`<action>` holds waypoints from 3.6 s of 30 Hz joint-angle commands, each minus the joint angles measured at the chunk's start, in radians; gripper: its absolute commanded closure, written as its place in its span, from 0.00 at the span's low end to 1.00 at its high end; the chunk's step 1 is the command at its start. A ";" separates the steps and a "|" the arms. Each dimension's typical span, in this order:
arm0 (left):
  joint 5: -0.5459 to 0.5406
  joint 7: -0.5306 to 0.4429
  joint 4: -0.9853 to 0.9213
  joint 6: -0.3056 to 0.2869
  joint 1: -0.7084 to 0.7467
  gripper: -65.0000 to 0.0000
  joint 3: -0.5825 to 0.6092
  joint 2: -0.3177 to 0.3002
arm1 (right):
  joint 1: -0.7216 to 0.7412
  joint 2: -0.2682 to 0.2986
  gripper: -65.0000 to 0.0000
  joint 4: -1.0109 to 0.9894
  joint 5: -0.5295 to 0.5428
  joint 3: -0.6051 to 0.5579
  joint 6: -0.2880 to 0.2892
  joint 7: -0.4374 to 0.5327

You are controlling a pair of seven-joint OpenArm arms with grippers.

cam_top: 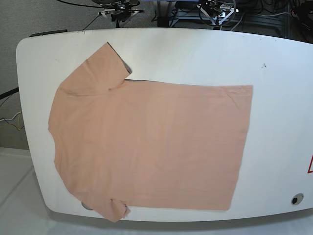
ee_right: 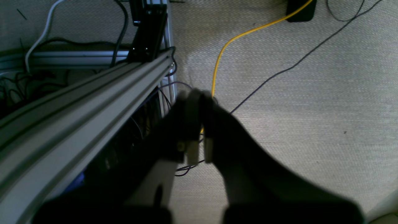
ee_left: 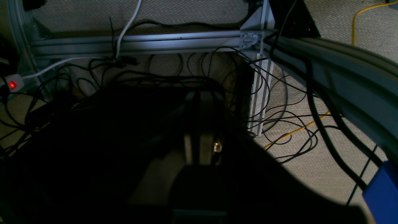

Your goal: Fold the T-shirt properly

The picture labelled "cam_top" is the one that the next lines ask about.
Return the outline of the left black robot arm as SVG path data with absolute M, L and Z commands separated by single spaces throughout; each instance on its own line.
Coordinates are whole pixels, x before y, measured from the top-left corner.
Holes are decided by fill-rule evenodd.
M 213 28 L 226 26 L 238 12 L 235 0 L 200 0 L 197 8 L 201 22 Z

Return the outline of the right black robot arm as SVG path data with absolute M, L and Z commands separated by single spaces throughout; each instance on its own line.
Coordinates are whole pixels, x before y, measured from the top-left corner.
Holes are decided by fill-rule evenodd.
M 144 13 L 143 9 L 136 9 L 140 5 L 138 0 L 92 0 L 103 10 L 98 14 L 103 16 L 115 28 L 123 27 L 132 17 L 138 13 Z

